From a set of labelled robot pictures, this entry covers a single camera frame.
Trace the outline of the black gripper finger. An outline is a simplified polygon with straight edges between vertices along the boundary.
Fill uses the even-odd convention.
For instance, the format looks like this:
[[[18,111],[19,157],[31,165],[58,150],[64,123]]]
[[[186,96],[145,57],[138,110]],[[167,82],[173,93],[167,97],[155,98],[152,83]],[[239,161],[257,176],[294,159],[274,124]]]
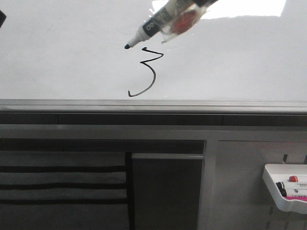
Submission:
[[[5,13],[3,13],[2,11],[0,11],[0,27],[2,27],[3,23],[5,22],[6,20],[6,15]]]

